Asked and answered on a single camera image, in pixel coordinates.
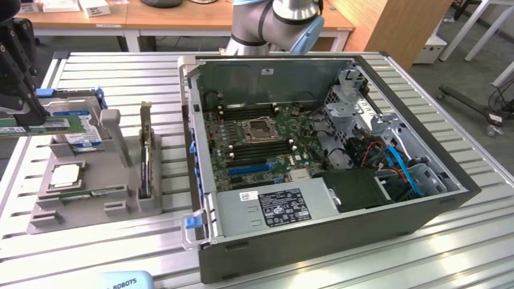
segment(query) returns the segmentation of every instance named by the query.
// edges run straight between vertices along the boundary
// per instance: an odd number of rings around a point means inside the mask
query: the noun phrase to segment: aluminum table
[[[22,138],[0,182],[0,204],[6,204],[0,216],[0,285],[74,288],[90,274],[146,270],[157,288],[513,287],[514,178],[394,60],[373,52],[362,56],[482,186],[482,193],[413,235],[230,281],[202,284],[197,251],[182,248],[179,232],[179,218],[191,211],[179,54],[186,53],[71,53],[52,61],[44,86],[102,86],[109,106],[122,112],[125,135],[138,134],[141,102],[153,101],[154,129],[163,137],[165,213],[27,235],[51,138]],[[374,87],[370,96],[384,112],[392,111]]]

